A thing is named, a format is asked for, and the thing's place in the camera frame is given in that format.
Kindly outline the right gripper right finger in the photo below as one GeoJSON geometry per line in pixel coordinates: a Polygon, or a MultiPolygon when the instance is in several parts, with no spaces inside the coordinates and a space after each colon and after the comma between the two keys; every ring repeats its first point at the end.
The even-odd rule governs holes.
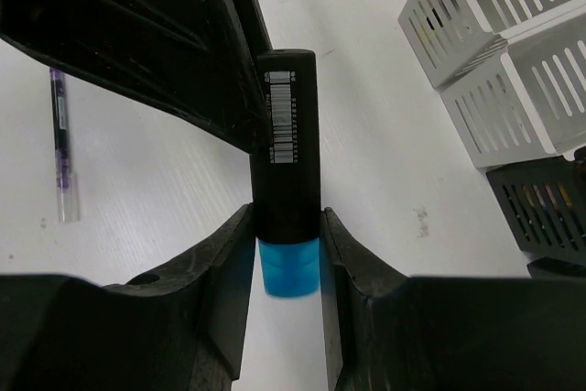
{"type": "Polygon", "coordinates": [[[320,217],[331,390],[582,390],[585,283],[407,277],[320,217]]]}

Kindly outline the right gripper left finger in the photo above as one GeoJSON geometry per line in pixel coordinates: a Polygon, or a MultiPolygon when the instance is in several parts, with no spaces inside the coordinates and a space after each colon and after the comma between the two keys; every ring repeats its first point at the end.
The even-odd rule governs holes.
{"type": "Polygon", "coordinates": [[[244,352],[255,235],[245,205],[129,282],[1,278],[4,390],[228,390],[244,352]]]}

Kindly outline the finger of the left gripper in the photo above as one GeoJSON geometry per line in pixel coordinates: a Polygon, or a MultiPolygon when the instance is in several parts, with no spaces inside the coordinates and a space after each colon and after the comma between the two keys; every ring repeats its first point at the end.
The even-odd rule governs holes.
{"type": "Polygon", "coordinates": [[[1,0],[3,41],[244,152],[269,143],[258,0],[1,0]]]}

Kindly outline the blue highlighter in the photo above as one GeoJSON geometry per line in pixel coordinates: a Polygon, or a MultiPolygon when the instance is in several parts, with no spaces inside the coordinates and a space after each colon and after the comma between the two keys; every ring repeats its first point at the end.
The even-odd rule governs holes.
{"type": "Polygon", "coordinates": [[[270,141],[250,158],[255,236],[267,295],[319,287],[320,133],[316,55],[278,49],[257,60],[270,141]]]}

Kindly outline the dark purple pen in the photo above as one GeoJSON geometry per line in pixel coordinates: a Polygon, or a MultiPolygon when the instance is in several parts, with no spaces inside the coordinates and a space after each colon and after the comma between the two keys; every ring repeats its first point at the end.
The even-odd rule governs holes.
{"type": "Polygon", "coordinates": [[[80,220],[80,208],[77,176],[72,166],[68,100],[64,73],[50,68],[49,84],[59,220],[61,223],[74,223],[80,220]]]}

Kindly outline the left black slotted container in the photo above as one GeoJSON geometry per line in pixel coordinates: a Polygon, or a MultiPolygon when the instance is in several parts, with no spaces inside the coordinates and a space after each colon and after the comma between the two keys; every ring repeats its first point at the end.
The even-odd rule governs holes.
{"type": "Polygon", "coordinates": [[[532,277],[585,278],[585,149],[495,168],[486,178],[532,277]]]}

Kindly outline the white slotted container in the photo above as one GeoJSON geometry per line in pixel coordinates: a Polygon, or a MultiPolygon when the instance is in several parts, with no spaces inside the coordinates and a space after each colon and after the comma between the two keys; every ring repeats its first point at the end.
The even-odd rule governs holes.
{"type": "Polygon", "coordinates": [[[509,46],[440,95],[476,168],[585,145],[585,18],[509,46]]]}
{"type": "Polygon", "coordinates": [[[522,34],[585,0],[407,0],[399,24],[431,86],[439,89],[522,34]]]}

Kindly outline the left white slotted container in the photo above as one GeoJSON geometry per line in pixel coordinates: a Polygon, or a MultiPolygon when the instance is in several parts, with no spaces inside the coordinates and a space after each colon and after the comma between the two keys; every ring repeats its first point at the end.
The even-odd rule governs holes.
{"type": "Polygon", "coordinates": [[[522,34],[585,0],[407,0],[399,24],[431,86],[439,89],[522,34]]]}

